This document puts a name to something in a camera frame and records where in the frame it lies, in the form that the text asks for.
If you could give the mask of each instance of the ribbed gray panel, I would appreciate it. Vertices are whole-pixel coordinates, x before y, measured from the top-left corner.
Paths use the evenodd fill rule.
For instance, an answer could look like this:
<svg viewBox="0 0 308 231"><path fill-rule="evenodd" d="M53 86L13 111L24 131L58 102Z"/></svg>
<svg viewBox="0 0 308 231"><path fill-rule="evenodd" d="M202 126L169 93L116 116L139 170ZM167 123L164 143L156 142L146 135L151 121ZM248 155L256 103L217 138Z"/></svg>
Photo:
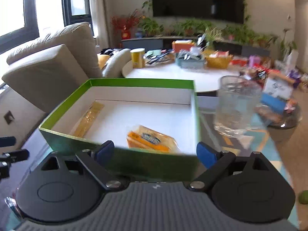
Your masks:
<svg viewBox="0 0 308 231"><path fill-rule="evenodd" d="M242 223L220 212L204 193L176 183L131 183L108 193L99 207L74 223L45 226L25 221L17 231L295 231L287 220Z"/></svg>

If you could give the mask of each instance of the sofa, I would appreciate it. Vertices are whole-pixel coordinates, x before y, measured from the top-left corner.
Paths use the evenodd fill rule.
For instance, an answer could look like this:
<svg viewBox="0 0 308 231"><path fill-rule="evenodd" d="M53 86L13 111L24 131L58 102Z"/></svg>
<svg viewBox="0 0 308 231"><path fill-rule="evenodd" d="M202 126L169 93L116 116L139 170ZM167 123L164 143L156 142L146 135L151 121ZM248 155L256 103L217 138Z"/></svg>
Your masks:
<svg viewBox="0 0 308 231"><path fill-rule="evenodd" d="M121 77L130 59L130 50L123 49L101 70L89 24L76 23L11 49L2 80L50 113L88 79Z"/></svg>

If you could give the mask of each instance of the yellow can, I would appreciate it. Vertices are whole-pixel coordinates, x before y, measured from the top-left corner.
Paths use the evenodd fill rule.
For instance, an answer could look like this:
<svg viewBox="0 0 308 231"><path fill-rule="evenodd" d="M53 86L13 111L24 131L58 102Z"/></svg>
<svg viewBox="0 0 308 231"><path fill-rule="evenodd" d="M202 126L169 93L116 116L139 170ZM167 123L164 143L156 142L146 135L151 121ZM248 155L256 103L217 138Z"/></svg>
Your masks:
<svg viewBox="0 0 308 231"><path fill-rule="evenodd" d="M134 69L142 69L144 67L144 58L143 58L144 54L145 54L144 48L131 50L131 60L133 62Z"/></svg>

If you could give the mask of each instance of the window frame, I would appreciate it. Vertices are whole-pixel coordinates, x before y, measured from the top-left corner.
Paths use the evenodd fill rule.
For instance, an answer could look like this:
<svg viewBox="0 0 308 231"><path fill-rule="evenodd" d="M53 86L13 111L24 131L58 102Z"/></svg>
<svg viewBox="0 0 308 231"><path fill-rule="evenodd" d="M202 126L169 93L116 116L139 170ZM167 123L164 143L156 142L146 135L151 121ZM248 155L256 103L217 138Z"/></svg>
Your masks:
<svg viewBox="0 0 308 231"><path fill-rule="evenodd" d="M78 23L78 22L88 22L90 23L92 34L94 35L91 12L89 14L73 16L70 0L62 0L62 11L63 11L64 26L71 25L71 24Z"/></svg>
<svg viewBox="0 0 308 231"><path fill-rule="evenodd" d="M35 0L23 0L25 26L0 36L0 54L39 37Z"/></svg>

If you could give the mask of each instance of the glass cup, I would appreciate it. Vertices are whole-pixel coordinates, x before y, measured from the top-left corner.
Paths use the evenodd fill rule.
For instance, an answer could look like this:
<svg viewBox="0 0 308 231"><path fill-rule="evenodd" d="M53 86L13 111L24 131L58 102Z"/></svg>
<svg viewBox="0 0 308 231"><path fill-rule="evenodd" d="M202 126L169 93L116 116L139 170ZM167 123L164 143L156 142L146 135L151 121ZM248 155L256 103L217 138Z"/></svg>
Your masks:
<svg viewBox="0 0 308 231"><path fill-rule="evenodd" d="M239 76L223 76L218 91L214 129L228 137L238 137L250 126L262 89Z"/></svg>

